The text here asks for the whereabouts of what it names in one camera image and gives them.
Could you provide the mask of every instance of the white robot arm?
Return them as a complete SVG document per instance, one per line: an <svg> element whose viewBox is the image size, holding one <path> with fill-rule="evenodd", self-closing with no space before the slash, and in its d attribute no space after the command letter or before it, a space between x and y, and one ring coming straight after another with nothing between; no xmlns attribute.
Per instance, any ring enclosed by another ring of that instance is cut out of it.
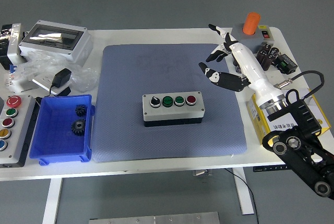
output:
<svg viewBox="0 0 334 224"><path fill-rule="evenodd" d="M208 68L204 63L199 63L202 71L211 82L233 91L241 91L245 86L248 86L255 91L256 103L261 109L266 109L268 114L272 114L284 107L285 97L283 92L269 82L261 65L250 49L239 43L233 36L220 27L211 24L209 27L222 36L225 42L210 54L206 62L215 59L219 62L229 53L232 53L240 66L242 74L245 76L245 78L242 78L237 75L219 73Z"/></svg>

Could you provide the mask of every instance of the red emergency stop button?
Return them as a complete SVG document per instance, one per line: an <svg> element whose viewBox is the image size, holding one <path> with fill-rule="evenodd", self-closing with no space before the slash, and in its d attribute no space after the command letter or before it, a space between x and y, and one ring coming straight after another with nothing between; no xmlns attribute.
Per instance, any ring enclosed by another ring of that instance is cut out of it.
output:
<svg viewBox="0 0 334 224"><path fill-rule="evenodd" d="M2 121L2 126L6 127L6 128L11 128L12 126L14 126L15 121L11 118L6 118Z"/></svg>
<svg viewBox="0 0 334 224"><path fill-rule="evenodd" d="M186 99L188 105L195 105L196 104L196 97L189 95Z"/></svg>
<svg viewBox="0 0 334 224"><path fill-rule="evenodd" d="M17 108L19 105L21 105L21 103L22 100L19 96L10 96L6 101L7 106L10 108Z"/></svg>

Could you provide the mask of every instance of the white table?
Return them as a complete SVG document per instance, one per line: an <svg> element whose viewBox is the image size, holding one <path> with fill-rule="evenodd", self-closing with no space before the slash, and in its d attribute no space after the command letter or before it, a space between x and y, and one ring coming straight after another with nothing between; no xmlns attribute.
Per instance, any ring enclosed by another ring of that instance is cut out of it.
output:
<svg viewBox="0 0 334 224"><path fill-rule="evenodd" d="M275 47L279 48L282 53L287 54L292 60L295 61L281 31L277 28L271 28L271 32L275 39ZM96 68L98 71L101 70L102 51L108 45L222 43L222 38L210 29L95 30L90 31L90 33L93 38L94 47L84 65L84 68L92 67ZM228 56L226 61L228 63L230 72L235 73L235 68L232 64L232 57ZM291 77L298 73L300 73L299 68L291 75ZM303 77L297 79L289 86L290 88L308 87ZM96 102L97 91L98 88L96 87L91 92L87 92L92 94L93 104ZM7 90L3 84L0 84L0 92L3 99L11 94L11 92ZM39 88L34 91L24 92L23 94L34 95L34 97L42 97L48 95L48 92L42 88ZM80 93L75 91L71 93L71 95L78 94ZM243 154L222 157L172 158L106 163L96 163L92 160L88 163L52 163L48 166L40 166L37 160L27 158L26 164L22 168L1 169L0 181L57 179L51 181L51 187L49 191L49 196L54 200L57 200L57 197L59 197L60 193L62 178L217 168L242 168L283 164L283 162L274 153L267 151L259 144L246 108L246 102L250 100L252 94L253 91L249 88L245 88L242 92L236 93L247 142L247 151ZM334 138L330 131L322 134L319 139L326 150L334 153L334 146L332 145L334 143ZM54 212L54 205L52 206L53 207L50 209L51 212Z"/></svg>

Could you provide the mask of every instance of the blue mat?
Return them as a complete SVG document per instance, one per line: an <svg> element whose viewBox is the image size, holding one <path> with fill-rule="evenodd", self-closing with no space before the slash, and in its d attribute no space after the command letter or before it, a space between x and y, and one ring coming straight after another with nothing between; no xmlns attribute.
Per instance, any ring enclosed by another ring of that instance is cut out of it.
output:
<svg viewBox="0 0 334 224"><path fill-rule="evenodd" d="M176 157L210 157L246 151L233 91L213 85L202 73L215 44L133 44L107 46L92 133L96 162ZM225 61L212 62L228 72ZM144 127L142 95L201 91L202 123Z"/></svg>

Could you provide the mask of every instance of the green button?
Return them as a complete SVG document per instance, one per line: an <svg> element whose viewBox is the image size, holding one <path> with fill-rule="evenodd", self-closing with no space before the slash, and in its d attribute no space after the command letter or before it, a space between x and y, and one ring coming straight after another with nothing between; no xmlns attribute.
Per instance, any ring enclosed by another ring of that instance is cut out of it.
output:
<svg viewBox="0 0 334 224"><path fill-rule="evenodd" d="M18 111L15 108L10 108L6 111L7 117L15 117L17 114L18 114Z"/></svg>
<svg viewBox="0 0 334 224"><path fill-rule="evenodd" d="M177 96L175 98L175 105L182 106L184 104L184 98L182 96Z"/></svg>
<svg viewBox="0 0 334 224"><path fill-rule="evenodd" d="M173 105L173 98L170 96L163 97L162 105L166 108L170 108Z"/></svg>

